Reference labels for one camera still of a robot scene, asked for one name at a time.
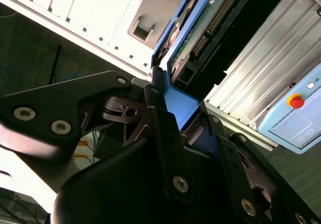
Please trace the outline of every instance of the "rectangular opening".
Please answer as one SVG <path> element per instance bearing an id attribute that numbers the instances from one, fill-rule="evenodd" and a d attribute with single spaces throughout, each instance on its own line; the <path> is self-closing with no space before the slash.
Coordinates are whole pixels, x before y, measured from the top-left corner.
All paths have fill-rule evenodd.
<path id="1" fill-rule="evenodd" d="M 140 28 L 139 26 L 136 27 L 134 34 L 141 38 L 142 40 L 146 40 L 147 36 L 148 36 L 148 32 L 145 31 L 143 28 Z"/>
<path id="2" fill-rule="evenodd" d="M 194 71 L 192 69 L 186 67 L 184 69 L 184 72 L 180 76 L 180 80 L 182 80 L 184 82 L 189 82 L 189 80 L 191 79 L 193 74 L 194 74 Z"/>

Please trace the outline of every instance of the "bolt head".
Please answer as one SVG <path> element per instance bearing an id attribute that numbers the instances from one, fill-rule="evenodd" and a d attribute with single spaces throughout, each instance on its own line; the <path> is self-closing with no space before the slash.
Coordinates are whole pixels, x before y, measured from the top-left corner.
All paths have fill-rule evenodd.
<path id="1" fill-rule="evenodd" d="M 127 83 L 127 81 L 125 79 L 123 79 L 122 77 L 118 77 L 117 80 L 118 80 L 118 82 L 120 82 L 122 84 Z"/>
<path id="2" fill-rule="evenodd" d="M 71 125 L 64 120 L 56 120 L 51 124 L 51 130 L 56 135 L 67 135 L 71 132 Z"/>
<path id="3" fill-rule="evenodd" d="M 243 207 L 243 209 L 246 211 L 246 213 L 250 216 L 255 216 L 256 215 L 256 211 L 254 206 L 252 205 L 252 203 L 247 200 L 247 199 L 242 199 L 241 200 L 241 205 Z"/>
<path id="4" fill-rule="evenodd" d="M 306 221 L 305 219 L 303 218 L 303 216 L 299 213 L 296 213 L 295 214 L 295 217 L 297 219 L 297 221 L 300 223 L 300 224 L 306 224 Z"/>
<path id="5" fill-rule="evenodd" d="M 189 184 L 186 179 L 181 176 L 175 176 L 173 179 L 174 187 L 181 193 L 186 193 L 189 190 Z"/>
<path id="6" fill-rule="evenodd" d="M 246 138 L 243 135 L 240 135 L 240 140 L 245 143 L 246 142 Z"/>
<path id="7" fill-rule="evenodd" d="M 14 110 L 14 116 L 18 120 L 29 121 L 36 117 L 36 112 L 29 107 L 18 107 Z"/>
<path id="8" fill-rule="evenodd" d="M 219 123 L 219 122 L 220 122 L 219 119 L 218 119 L 217 117 L 215 117 L 215 116 L 212 116 L 212 120 L 213 120 L 214 122 L 216 122 L 216 123 Z"/>
<path id="9" fill-rule="evenodd" d="M 156 88 L 151 88 L 151 90 L 153 91 L 153 92 L 155 92 L 155 93 L 159 93 L 159 91 L 156 89 Z"/>
<path id="10" fill-rule="evenodd" d="M 314 219 L 311 219 L 311 223 L 312 223 L 312 224 L 319 224 L 319 222 L 317 222 L 317 221 L 314 220 Z"/>

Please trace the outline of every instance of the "light blue control box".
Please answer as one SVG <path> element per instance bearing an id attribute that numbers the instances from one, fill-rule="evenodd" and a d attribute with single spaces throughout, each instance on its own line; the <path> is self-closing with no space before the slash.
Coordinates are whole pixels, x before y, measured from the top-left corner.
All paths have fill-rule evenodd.
<path id="1" fill-rule="evenodd" d="M 304 99 L 297 109 L 288 104 L 296 95 Z M 321 62 L 269 110 L 258 132 L 297 154 L 321 142 Z"/>

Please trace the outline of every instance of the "blue cable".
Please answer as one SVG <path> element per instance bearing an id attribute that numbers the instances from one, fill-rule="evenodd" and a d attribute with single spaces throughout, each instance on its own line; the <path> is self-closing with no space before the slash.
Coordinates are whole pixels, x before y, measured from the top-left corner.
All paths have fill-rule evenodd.
<path id="1" fill-rule="evenodd" d="M 6 70 L 2 65 L 0 65 L 0 68 L 4 71 L 4 73 L 5 73 L 5 75 L 6 75 L 7 85 L 8 85 L 8 94 L 9 94 L 9 93 L 10 93 L 11 85 L 10 85 L 10 79 L 9 79 L 8 72 L 7 72 L 7 70 Z"/>
<path id="2" fill-rule="evenodd" d="M 66 77 L 66 81 L 68 81 L 70 78 L 76 77 L 76 76 L 78 76 L 78 77 L 85 77 L 86 75 L 81 74 L 81 73 L 71 74 L 70 76 Z"/>

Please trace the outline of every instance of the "green circuit board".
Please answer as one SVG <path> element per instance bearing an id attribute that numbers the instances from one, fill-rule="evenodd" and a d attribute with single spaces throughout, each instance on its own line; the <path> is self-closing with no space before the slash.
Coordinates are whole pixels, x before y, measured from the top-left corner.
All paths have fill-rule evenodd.
<path id="1" fill-rule="evenodd" d="M 182 59 L 185 59 L 191 51 L 197 49 L 197 45 L 205 44 L 206 39 L 202 38 L 202 36 L 204 32 L 210 28 L 211 22 L 219 14 L 225 1 L 226 0 L 209 0 L 202 14 L 178 49 L 175 57 L 170 62 L 170 69 L 178 66 Z"/>

